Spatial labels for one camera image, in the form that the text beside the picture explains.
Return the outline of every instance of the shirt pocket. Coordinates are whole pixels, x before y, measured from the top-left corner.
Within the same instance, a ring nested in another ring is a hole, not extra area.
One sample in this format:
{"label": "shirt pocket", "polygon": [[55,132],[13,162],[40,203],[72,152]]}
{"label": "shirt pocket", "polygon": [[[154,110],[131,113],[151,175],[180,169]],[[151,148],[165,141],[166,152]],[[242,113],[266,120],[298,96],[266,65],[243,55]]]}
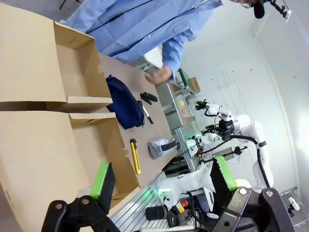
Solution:
{"label": "shirt pocket", "polygon": [[190,29],[194,26],[196,26],[199,22],[198,22],[198,13],[194,14],[193,16],[191,16],[190,18],[186,19],[185,21],[183,21],[182,23],[176,25],[174,27],[174,33],[177,35],[187,29]]}

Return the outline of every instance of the person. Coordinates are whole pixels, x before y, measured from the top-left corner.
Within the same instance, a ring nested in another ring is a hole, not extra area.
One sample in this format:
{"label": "person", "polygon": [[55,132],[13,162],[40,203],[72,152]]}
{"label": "person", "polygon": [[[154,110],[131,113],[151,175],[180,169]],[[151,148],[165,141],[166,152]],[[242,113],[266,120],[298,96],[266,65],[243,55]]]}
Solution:
{"label": "person", "polygon": [[[231,1],[264,11],[265,0]],[[153,76],[145,73],[159,85],[174,77],[184,43],[197,37],[221,5],[221,0],[84,0],[66,25],[93,36],[99,52],[128,64],[162,44],[163,68]]]}

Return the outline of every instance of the cardboard box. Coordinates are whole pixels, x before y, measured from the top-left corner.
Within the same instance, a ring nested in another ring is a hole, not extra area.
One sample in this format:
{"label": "cardboard box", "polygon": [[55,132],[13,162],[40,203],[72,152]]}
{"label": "cardboard box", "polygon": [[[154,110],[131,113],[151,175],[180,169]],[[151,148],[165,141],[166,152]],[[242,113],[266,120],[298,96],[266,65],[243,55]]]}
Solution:
{"label": "cardboard box", "polygon": [[0,181],[25,232],[41,231],[50,202],[92,185],[102,161],[116,177],[109,216],[140,190],[114,113],[0,112],[0,126]]}
{"label": "cardboard box", "polygon": [[197,79],[195,77],[192,77],[187,80],[188,86],[195,91],[195,93],[199,93],[201,91]]}
{"label": "cardboard box", "polygon": [[46,102],[59,111],[112,103],[93,37],[1,3],[0,31],[0,102]]}

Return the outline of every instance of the wooden table surface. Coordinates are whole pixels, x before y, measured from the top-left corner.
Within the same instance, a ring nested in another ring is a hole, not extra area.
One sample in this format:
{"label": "wooden table surface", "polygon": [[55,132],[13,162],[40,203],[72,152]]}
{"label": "wooden table surface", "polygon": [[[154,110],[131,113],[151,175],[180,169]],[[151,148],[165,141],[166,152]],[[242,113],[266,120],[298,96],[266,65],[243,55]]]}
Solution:
{"label": "wooden table surface", "polygon": [[[146,81],[142,71],[137,70],[129,65],[123,64],[106,55],[99,55],[101,60],[100,69],[104,72],[105,78],[110,74],[121,80],[130,89],[136,100],[140,99],[140,93],[148,92],[155,96],[157,95],[155,87]],[[164,168],[164,166],[177,154],[173,150],[169,154],[153,159],[148,149],[148,143],[157,139],[169,139],[172,137],[169,130],[168,122],[165,118],[160,100],[149,105],[142,101],[145,109],[154,121],[151,124],[145,116],[144,127],[134,127],[125,130],[119,125],[121,135],[125,142],[126,149],[129,151],[129,158],[132,166],[134,162],[131,153],[130,139],[134,138],[137,141],[137,151],[139,154],[141,174],[138,175],[140,187],[148,185],[149,182]],[[108,112],[106,108],[100,109],[98,112]]]}

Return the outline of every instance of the blue pouch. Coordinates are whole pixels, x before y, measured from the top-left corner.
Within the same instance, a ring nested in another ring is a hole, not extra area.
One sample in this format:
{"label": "blue pouch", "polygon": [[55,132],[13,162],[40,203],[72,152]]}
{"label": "blue pouch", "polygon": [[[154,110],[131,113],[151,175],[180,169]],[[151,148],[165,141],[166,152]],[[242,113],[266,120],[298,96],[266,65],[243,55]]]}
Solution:
{"label": "blue pouch", "polygon": [[106,82],[112,96],[112,104],[107,108],[115,112],[118,122],[124,129],[142,126],[143,109],[128,87],[112,75],[106,78]]}

